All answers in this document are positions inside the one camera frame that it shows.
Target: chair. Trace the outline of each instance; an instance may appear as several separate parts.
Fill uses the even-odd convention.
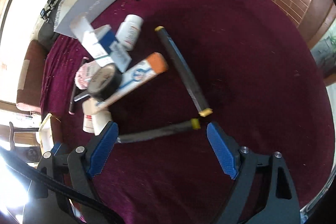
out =
[[[30,42],[17,86],[18,109],[41,113],[42,79],[47,54],[48,52],[37,40]]]
[[[29,146],[29,147],[19,147],[15,146],[14,135],[15,133],[23,132],[38,132],[38,128],[17,128],[14,127],[12,122],[9,122],[9,145],[10,150],[14,152],[20,159],[26,163],[36,163],[39,162],[42,153],[40,146]]]

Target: black strap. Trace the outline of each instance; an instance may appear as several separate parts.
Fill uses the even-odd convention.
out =
[[[57,180],[54,180],[53,178],[41,173],[40,171],[26,164],[24,161],[20,160],[12,152],[7,151],[1,146],[0,155],[3,157],[8,167],[23,175],[24,177],[35,182],[42,183],[55,193],[60,193],[73,201],[76,201],[82,205],[95,209],[96,211],[106,216],[109,216],[115,224],[125,224],[124,220],[112,209],[108,208],[97,200],[89,198],[88,196],[83,195],[74,189],[58,182]]]

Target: maroon carpet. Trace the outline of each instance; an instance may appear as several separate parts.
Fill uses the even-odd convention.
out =
[[[214,110],[212,120],[256,153],[280,151],[300,205],[325,184],[335,134],[322,77],[295,26],[270,0],[117,0],[93,23],[117,30],[128,14],[144,19],[133,52],[137,63],[152,52],[166,57],[154,28],[164,26],[194,72]],[[43,112],[62,119],[72,148],[91,135],[82,131],[81,105],[68,114],[73,79],[88,53],[60,36],[43,82]],[[115,103],[120,133],[149,130],[197,116],[175,69]],[[98,193],[126,223],[209,223],[232,181],[206,139],[205,130],[143,143],[116,145]]]

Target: small white bottle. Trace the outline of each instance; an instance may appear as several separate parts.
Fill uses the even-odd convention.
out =
[[[95,130],[93,129],[92,116],[91,115],[85,115],[84,114],[83,131],[85,131],[87,133],[94,133],[95,132]]]
[[[137,15],[128,15],[121,23],[115,37],[127,51],[131,51],[140,34],[143,19]]]
[[[108,110],[101,110],[97,114],[92,115],[94,134],[98,136],[110,121],[112,121],[112,115]]]

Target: sunlight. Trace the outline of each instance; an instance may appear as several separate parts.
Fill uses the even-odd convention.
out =
[[[9,143],[0,141],[0,145],[9,150]],[[28,193],[14,175],[9,172],[6,162],[0,157],[0,210],[4,207],[16,208],[28,202]]]
[[[22,224],[23,223],[23,215],[16,215],[15,218],[17,219],[17,221]]]
[[[46,2],[47,0],[12,0],[10,4],[0,43],[0,65],[6,67],[4,73],[0,75],[0,81],[6,83],[0,85],[0,100],[16,102],[17,84],[30,36]],[[24,22],[20,24],[20,31],[16,31],[18,15]]]

